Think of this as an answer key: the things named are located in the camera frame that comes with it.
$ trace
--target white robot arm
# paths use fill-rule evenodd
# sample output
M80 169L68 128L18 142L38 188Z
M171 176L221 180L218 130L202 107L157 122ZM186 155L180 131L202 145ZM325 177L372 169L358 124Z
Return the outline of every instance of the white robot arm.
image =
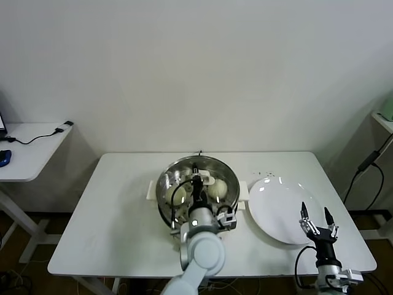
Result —
M204 277L217 274L225 262L225 248L221 239L212 232L200 232L190 239L188 247L190 263L185 272L174 277L163 295L194 295Z
M205 277L220 272L225 263L225 247L217 233L236 227L235 212L227 205L214 216L203 182L195 169L192 178L193 205L189 209L189 221L183 223L180 232L180 260L184 273L174 277L162 291L163 295L194 295Z

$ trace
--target metal bowl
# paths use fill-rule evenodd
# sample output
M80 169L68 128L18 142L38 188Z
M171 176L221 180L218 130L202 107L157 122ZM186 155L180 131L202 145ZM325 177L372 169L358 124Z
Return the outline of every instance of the metal bowl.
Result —
M155 188L160 215L168 226L171 225L171 204L167 202L168 198L165 198L165 196L171 186L178 185L191 178L193 163L197 165L199 170L207 170L213 178L221 179L227 184L228 190L224 199L220 200L217 198L215 200L208 197L209 203L213 209L213 214L216 214L217 209L222 205L228 205L235 209L238 204L240 194L239 181L235 173L227 164L205 155L193 155L182 158L169 165L169 167L161 173ZM184 222L188 221L188 210L192 205L192 198L190 197L192 185L187 183L184 185L184 189L187 197L181 205L175 207L176 228L180 228ZM206 186L204 190L207 195L208 190Z

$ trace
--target table leg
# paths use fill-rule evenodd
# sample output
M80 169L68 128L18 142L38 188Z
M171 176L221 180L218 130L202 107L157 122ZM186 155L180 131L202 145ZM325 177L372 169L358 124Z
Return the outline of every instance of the table leg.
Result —
M117 292L119 291L119 286L120 286L120 281L122 279L121 278L115 278L115 281L113 282L113 286L112 286L112 292L117 294Z
M7 230L6 234L1 239L1 248L0 248L0 250L3 249L4 245L7 243L8 239L10 238L10 236L12 235L14 230L17 228L17 226L18 226L18 224L16 222L11 224L11 226Z
M107 286L99 279L93 277L73 277L79 283L96 295L115 295Z
M29 243L20 256L19 263L29 262L38 245L56 245L60 241L61 235L48 235L45 233L45 228L47 227L49 220L41 220L39 224L36 224L13 200L11 200L10 197L1 191L0 208L31 235ZM12 225L11 228L13 231L15 229L15 225Z

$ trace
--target white table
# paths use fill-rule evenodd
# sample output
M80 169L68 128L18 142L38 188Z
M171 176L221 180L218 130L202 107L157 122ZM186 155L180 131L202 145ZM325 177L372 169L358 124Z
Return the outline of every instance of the white table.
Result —
M169 228L146 200L149 182L171 162L190 154L105 154L88 183L49 262L48 271L68 275L96 294L113 294L92 277L164 278L182 270ZM310 152L207 153L227 163L249 187L272 173L296 179L340 226L335 244L343 267L376 269L376 262L329 179ZM264 234L248 211L224 237L227 260L217 277L294 275L299 246ZM299 274L317 274L315 253L306 251Z
M36 136L51 134L55 131L55 128L62 124L7 124L6 127L9 136L27 142ZM10 163L0 168L0 183L27 182L36 178L70 130L71 128L51 137L40 138L29 145L23 145L18 142L0 142L0 150L10 149L12 151ZM49 220L42 220L39 224L36 224L8 195L1 191L0 209L15 221L3 236L2 247L17 225L31 235L31 239L19 259L20 263L27 263L30 260L37 245L57 244L60 240L61 235L47 235L45 233L44 230Z

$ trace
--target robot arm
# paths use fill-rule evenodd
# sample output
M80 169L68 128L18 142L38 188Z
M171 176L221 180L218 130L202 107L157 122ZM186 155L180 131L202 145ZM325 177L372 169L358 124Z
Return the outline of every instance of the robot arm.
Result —
M348 294L350 285L363 281L363 276L356 270L342 270L341 262L336 258L333 244L337 241L338 226L333 216L325 207L325 218L328 228L316 227L309 219L306 205L302 203L300 226L307 237L315 243L317 251L316 267L318 278L315 287L319 294Z
M204 277L217 274L225 263L225 248L221 239L212 232L200 232L190 239L190 262L181 276L174 277L163 295L198 294Z
M213 216L212 208L203 190L198 169L193 167L193 205L189 221L181 225L180 260L184 273L174 277L165 286L163 295L194 295L205 277L212 277L223 268L225 247L217 233L236 227L235 213L231 208Z

